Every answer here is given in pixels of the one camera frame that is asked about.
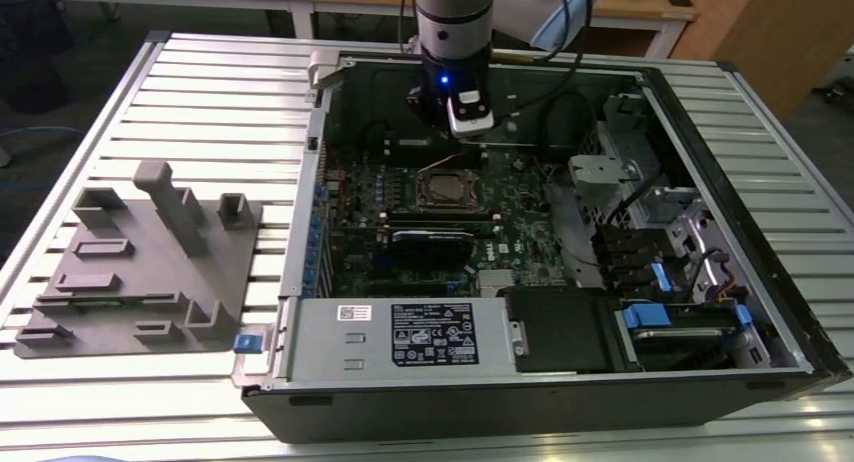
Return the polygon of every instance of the barcode sticker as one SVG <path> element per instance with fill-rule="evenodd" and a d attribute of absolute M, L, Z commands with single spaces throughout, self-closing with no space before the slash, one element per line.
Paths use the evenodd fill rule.
<path fill-rule="evenodd" d="M 365 322 L 370 320 L 370 306 L 369 305 L 338 305 L 337 306 L 337 320 L 340 322 Z"/>

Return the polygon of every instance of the motherboard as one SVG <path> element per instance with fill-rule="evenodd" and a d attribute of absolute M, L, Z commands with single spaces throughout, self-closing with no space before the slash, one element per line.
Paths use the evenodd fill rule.
<path fill-rule="evenodd" d="M 328 160 L 334 297 L 565 284 L 545 197 L 557 167 L 504 148 L 462 149 L 420 168 Z"/>

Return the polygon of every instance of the white label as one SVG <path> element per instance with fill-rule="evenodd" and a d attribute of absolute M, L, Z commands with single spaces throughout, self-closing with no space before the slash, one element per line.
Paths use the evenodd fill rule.
<path fill-rule="evenodd" d="M 477 92 L 476 90 L 469 90 L 468 92 L 460 92 L 457 97 L 458 97 L 458 101 L 462 104 L 474 104 L 480 102 L 480 92 Z"/>
<path fill-rule="evenodd" d="M 664 16 L 665 19 L 691 20 L 693 18 L 691 14 L 679 14 L 675 12 L 664 12 L 661 15 Z"/>
<path fill-rule="evenodd" d="M 337 320 L 341 322 L 368 321 L 370 320 L 369 305 L 338 305 Z"/>

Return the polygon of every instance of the green circuit board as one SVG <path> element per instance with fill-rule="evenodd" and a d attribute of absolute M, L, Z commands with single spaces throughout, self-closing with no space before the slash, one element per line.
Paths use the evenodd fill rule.
<path fill-rule="evenodd" d="M 430 296 L 477 296 L 476 273 L 494 269 L 511 270 L 516 284 L 565 284 L 544 195 L 547 174 L 555 167 L 539 166 L 528 155 L 512 150 L 484 152 L 488 163 L 476 169 L 436 167 L 418 172 L 418 169 L 362 162 L 341 166 L 346 176 L 340 174 L 340 184 L 334 187 L 337 208 L 332 216 L 330 239 L 336 259 L 334 297 L 386 296 L 388 287 L 402 285 L 412 288 L 413 295 L 422 295 L 425 288 Z M 378 214 L 392 210 L 397 214 L 422 213 L 418 178 L 422 180 L 430 175 L 460 175 L 469 180 L 470 213 L 497 214 L 500 223 L 490 220 L 445 223 L 437 217 L 436 221 L 406 227 L 410 230 L 458 231 L 476 237 L 470 257 L 461 269 L 401 270 L 384 264 L 377 257 L 377 232 L 382 226 Z"/>

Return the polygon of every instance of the table leg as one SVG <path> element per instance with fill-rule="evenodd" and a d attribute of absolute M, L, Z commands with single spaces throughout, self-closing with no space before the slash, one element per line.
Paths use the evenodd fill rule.
<path fill-rule="evenodd" d="M 293 17 L 293 32 L 297 39 L 314 38 L 314 8 L 310 2 L 290 1 L 290 16 Z"/>
<path fill-rule="evenodd" d="M 663 23 L 661 29 L 655 33 L 652 43 L 645 51 L 644 57 L 648 59 L 665 59 L 679 41 L 679 36 L 684 30 L 683 20 L 669 20 Z"/>
<path fill-rule="evenodd" d="M 97 7 L 101 9 L 101 14 L 104 14 L 106 22 L 114 22 L 118 20 L 121 17 L 118 14 L 118 4 L 112 2 L 98 2 Z"/>

